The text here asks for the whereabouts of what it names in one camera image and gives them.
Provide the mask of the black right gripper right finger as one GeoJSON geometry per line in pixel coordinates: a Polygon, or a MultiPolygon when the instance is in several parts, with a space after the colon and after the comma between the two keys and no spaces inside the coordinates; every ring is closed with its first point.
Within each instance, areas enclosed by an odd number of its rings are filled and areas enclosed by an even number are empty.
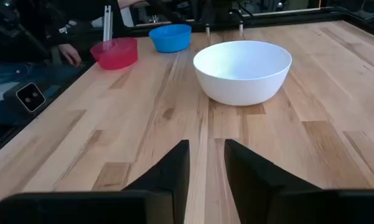
{"type": "Polygon", "coordinates": [[[374,189],[321,189],[232,139],[224,159],[241,224],[374,224],[374,189]]]}

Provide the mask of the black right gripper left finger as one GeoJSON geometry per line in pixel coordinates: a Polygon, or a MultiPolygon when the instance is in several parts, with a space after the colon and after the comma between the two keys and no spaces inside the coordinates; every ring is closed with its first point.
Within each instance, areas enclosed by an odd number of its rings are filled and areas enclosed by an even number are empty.
{"type": "Polygon", "coordinates": [[[189,174],[184,139],[122,190],[8,196],[0,201],[0,224],[183,224],[189,174]]]}

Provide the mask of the translucent red plastic bowl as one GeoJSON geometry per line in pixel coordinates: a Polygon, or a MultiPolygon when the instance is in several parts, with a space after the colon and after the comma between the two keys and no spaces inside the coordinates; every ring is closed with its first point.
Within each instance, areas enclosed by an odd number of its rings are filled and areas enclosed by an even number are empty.
{"type": "Polygon", "coordinates": [[[138,60],[138,42],[130,37],[107,40],[94,45],[90,53],[102,69],[118,70],[138,60]]]}

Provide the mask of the blue plastic bowl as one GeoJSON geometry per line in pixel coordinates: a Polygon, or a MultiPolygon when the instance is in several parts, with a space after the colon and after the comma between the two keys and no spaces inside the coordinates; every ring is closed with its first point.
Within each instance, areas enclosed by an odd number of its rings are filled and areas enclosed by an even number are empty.
{"type": "Polygon", "coordinates": [[[192,27],[186,24],[171,24],[155,28],[149,32],[156,50],[173,53],[186,49],[190,45],[192,27]]]}

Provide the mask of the large white bowl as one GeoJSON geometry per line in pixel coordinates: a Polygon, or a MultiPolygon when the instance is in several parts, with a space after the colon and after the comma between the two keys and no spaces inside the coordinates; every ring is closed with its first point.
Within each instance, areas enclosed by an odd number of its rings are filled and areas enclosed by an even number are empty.
{"type": "Polygon", "coordinates": [[[226,105],[249,106],[277,93],[291,68],[292,55],[268,42],[235,40],[204,48],[193,65],[208,97],[226,105]]]}

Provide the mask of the black box with white square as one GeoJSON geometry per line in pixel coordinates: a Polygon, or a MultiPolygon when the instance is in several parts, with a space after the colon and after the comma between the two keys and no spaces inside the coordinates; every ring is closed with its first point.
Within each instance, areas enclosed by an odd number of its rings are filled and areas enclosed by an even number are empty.
{"type": "Polygon", "coordinates": [[[19,113],[31,114],[45,102],[45,96],[35,83],[18,83],[3,94],[4,101],[19,113]]]}

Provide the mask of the person's hand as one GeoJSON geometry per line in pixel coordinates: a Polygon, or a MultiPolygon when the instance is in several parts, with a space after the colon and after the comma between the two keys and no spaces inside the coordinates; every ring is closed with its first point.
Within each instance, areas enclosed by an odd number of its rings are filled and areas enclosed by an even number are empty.
{"type": "Polygon", "coordinates": [[[70,44],[60,44],[58,45],[59,51],[62,55],[68,60],[69,64],[73,65],[74,67],[78,67],[82,59],[78,53],[78,51],[70,44]]]}

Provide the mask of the silver aluminium bar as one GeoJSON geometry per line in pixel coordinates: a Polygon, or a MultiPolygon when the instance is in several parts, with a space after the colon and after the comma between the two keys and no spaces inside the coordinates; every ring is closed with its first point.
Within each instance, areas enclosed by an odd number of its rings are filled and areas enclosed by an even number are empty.
{"type": "Polygon", "coordinates": [[[105,6],[104,22],[103,22],[103,41],[112,39],[112,11],[111,5],[105,6]]]}

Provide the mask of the person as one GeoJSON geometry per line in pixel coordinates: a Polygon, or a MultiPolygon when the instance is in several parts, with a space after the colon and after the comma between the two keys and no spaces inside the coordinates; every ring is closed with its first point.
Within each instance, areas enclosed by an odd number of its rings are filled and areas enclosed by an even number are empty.
{"type": "Polygon", "coordinates": [[[0,84],[7,78],[20,80],[26,72],[18,66],[25,63],[74,67],[58,45],[70,44],[78,51],[92,21],[103,17],[106,4],[123,9],[141,1],[0,0],[0,84]]]}

